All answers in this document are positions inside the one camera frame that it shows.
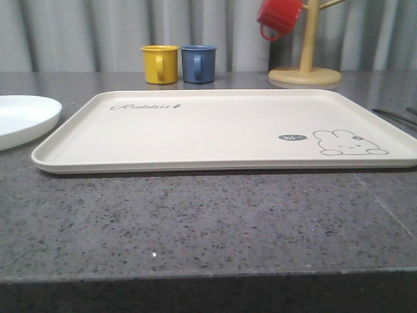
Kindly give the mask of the silver metal chopstick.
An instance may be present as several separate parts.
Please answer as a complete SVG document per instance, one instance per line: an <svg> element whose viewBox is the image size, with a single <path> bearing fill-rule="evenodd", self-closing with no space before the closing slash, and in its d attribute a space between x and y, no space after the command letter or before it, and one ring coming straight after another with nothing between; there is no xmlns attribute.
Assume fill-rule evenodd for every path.
<svg viewBox="0 0 417 313"><path fill-rule="evenodd" d="M390 112L390 111L382 110L382 109L373 108L371 111L384 118L391 119L395 122L402 123L404 125L407 125L408 127L416 129L415 119L411 119L410 117L405 117L404 115L400 115L398 113L394 113L394 112Z"/></svg>

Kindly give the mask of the white round plate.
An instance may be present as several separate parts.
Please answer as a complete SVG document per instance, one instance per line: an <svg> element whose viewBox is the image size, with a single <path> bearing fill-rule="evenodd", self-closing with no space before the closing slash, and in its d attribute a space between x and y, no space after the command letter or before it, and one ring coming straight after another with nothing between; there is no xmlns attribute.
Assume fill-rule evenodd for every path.
<svg viewBox="0 0 417 313"><path fill-rule="evenodd" d="M33 95L1 96L1 150L30 142L49 132L60 118L60 102Z"/></svg>

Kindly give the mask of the silver metal fork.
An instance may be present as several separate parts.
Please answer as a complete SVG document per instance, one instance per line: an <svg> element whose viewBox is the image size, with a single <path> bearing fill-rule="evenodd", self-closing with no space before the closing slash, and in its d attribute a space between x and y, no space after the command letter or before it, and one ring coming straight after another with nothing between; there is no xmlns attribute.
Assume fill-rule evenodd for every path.
<svg viewBox="0 0 417 313"><path fill-rule="evenodd" d="M414 115L417 115L417 110L414 108L406 108L406 110Z"/></svg>

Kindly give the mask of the cream rabbit serving tray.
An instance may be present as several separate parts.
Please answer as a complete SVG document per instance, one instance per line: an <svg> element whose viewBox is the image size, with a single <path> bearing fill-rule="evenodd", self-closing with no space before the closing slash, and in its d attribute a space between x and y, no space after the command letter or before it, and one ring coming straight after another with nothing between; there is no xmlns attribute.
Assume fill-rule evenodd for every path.
<svg viewBox="0 0 417 313"><path fill-rule="evenodd" d="M50 173L408 168L416 140L325 90L113 91L43 141Z"/></svg>

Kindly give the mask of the blue enamel mug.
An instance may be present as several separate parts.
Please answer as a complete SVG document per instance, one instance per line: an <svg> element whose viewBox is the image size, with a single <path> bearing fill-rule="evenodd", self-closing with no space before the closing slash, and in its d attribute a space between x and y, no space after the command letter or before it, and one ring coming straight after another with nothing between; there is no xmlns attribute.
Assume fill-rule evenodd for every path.
<svg viewBox="0 0 417 313"><path fill-rule="evenodd" d="M211 83L214 81L215 46L188 45L180 48L182 77L186 83Z"/></svg>

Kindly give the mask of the yellow enamel mug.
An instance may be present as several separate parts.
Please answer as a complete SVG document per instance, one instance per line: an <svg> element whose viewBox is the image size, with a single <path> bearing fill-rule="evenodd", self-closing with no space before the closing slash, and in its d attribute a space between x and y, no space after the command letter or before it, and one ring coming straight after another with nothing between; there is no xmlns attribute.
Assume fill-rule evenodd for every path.
<svg viewBox="0 0 417 313"><path fill-rule="evenodd" d="M178 81L178 46L142 46L145 80L151 84L170 84Z"/></svg>

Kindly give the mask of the wooden mug tree stand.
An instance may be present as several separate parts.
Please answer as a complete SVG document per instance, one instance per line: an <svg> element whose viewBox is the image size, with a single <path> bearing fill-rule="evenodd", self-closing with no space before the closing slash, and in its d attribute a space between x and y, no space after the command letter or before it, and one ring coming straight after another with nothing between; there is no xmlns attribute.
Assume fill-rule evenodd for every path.
<svg viewBox="0 0 417 313"><path fill-rule="evenodd" d="M319 27L320 12L332 7L341 1L308 1L303 5L307 11L306 28L299 67L274 68L268 73L268 80L273 85L279 83L295 85L332 85L341 81L341 73L329 68L313 66L315 55L316 36Z"/></svg>

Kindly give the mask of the red enamel mug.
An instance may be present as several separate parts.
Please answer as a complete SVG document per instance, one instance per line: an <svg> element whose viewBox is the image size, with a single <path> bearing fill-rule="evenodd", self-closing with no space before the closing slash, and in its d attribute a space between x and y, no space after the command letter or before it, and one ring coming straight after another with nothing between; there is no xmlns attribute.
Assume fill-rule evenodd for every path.
<svg viewBox="0 0 417 313"><path fill-rule="evenodd" d="M257 15L261 36L266 40L275 41L281 35L288 35L293 30L302 8L301 0L263 1Z"/></svg>

